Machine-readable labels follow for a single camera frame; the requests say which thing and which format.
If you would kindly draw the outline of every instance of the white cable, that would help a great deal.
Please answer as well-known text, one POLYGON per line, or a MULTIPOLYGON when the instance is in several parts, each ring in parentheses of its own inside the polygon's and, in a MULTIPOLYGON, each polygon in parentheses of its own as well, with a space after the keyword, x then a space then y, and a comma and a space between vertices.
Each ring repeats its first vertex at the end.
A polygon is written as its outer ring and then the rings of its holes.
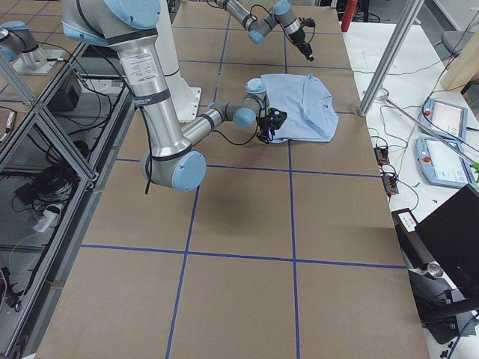
POLYGON ((1 313, 1 309, 3 308, 3 300, 5 300, 5 296, 7 295, 7 280, 5 279, 3 271, 0 271, 0 274, 1 274, 1 279, 3 280, 3 283, 5 283, 5 289, 4 289, 3 295, 1 296, 1 301, 0 301, 0 313, 1 313))
POLYGON ((35 257, 24 269, 22 269, 22 271, 18 272, 18 273, 12 273, 11 272, 11 267, 10 267, 10 260, 11 260, 11 257, 12 257, 12 254, 13 252, 24 242, 26 241, 27 239, 31 238, 31 237, 34 237, 34 236, 38 236, 39 234, 44 234, 44 233, 33 233, 31 234, 30 236, 26 236, 24 239, 22 239, 20 242, 18 242, 15 247, 13 247, 12 251, 10 252, 10 254, 8 255, 8 264, 7 264, 7 267, 8 269, 10 270, 10 273, 11 275, 21 275, 23 273, 25 273, 26 270, 28 270, 28 267, 31 266, 31 264, 37 260, 37 258, 35 257))

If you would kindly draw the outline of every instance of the folded cloth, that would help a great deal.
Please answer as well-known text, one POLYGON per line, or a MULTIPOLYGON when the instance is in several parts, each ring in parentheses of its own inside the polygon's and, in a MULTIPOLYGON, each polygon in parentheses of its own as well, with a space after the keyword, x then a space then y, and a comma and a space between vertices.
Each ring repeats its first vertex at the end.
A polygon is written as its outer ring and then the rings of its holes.
POLYGON ((286 73, 261 75, 266 85, 269 105, 287 112, 283 126, 273 143, 286 140, 330 142, 339 117, 332 107, 332 95, 323 83, 309 74, 286 73))

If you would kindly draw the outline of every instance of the robot label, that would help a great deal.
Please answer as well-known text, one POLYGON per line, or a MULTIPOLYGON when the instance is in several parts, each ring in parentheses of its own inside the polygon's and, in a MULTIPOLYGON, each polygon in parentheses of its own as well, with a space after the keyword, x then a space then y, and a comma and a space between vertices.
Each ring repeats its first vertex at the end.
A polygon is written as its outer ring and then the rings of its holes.
POLYGON ((131 85, 142 85, 159 78, 158 69, 151 54, 127 56, 121 59, 131 85))

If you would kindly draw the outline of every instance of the white table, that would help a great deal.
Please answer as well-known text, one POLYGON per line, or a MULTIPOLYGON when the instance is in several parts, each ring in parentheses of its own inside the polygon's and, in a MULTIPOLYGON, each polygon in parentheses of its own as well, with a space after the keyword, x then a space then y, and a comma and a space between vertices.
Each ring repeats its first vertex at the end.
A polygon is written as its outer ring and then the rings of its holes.
MULTIPOLYGON (((372 73, 376 69, 377 64, 382 56, 389 38, 394 30, 394 25, 376 24, 376 23, 357 23, 353 22, 349 31, 344 34, 348 55, 351 61, 351 67, 355 71, 355 81, 358 88, 359 96, 362 97, 363 91, 367 89, 372 78, 372 73)), ((436 80, 444 69, 443 64, 426 34, 419 25, 412 26, 407 38, 405 39, 399 54, 397 55, 389 73, 411 73, 424 67, 428 67, 434 63, 434 66, 427 70, 419 71, 415 74, 401 76, 387 76, 383 87, 386 88, 390 95, 391 101, 405 108, 407 106, 422 105, 434 87, 436 80)), ((439 83, 436 90, 442 90, 439 83)), ((469 108, 463 96, 459 92, 438 92, 432 95, 434 99, 441 99, 446 102, 454 103, 469 108)), ((380 118, 381 106, 386 105, 385 102, 376 101, 366 120, 370 128, 371 135, 376 135, 376 129, 380 137, 383 137, 388 144, 404 146, 404 142, 396 138, 392 138, 385 134, 383 124, 380 118)), ((392 108, 383 108, 385 115, 385 126, 388 133, 399 138, 409 139, 409 146, 405 150, 402 170, 400 171, 400 180, 413 186, 419 196, 419 204, 414 211, 418 221, 422 221, 436 208, 441 206, 448 198, 457 192, 454 188, 439 187, 427 184, 423 178, 421 169, 417 161, 415 152, 415 140, 425 135, 416 127, 413 130, 414 123, 401 115, 399 111, 392 108)), ((407 111, 414 117, 417 117, 420 108, 408 108, 407 111)), ((469 109, 468 126, 479 128, 479 123, 469 109)), ((466 142, 472 146, 479 148, 479 134, 468 132, 466 142)), ((391 164, 399 170, 400 158, 403 151, 398 147, 390 149, 389 158, 391 164)), ((479 160, 479 153, 476 153, 466 147, 466 154, 474 160, 479 160)), ((412 191, 406 186, 399 184, 400 193, 392 196, 389 204, 391 211, 412 208, 415 205, 416 198, 412 191)), ((424 330, 427 338, 427 345, 430 350, 431 358, 437 358, 443 350, 448 349, 447 344, 439 345, 432 337, 428 330, 424 330)), ((454 351, 453 359, 470 359, 479 353, 479 337, 464 337, 460 340, 460 344, 454 351)))

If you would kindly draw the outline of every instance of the red fire extinguisher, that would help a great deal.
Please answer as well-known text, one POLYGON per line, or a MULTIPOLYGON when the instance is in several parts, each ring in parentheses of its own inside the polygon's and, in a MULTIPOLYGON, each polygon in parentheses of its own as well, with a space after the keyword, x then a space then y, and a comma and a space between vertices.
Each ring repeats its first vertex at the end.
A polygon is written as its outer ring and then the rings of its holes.
POLYGON ((350 28, 351 20, 353 20, 354 11, 358 5, 358 0, 348 0, 346 5, 346 11, 343 15, 343 22, 341 23, 342 32, 347 32, 350 28))

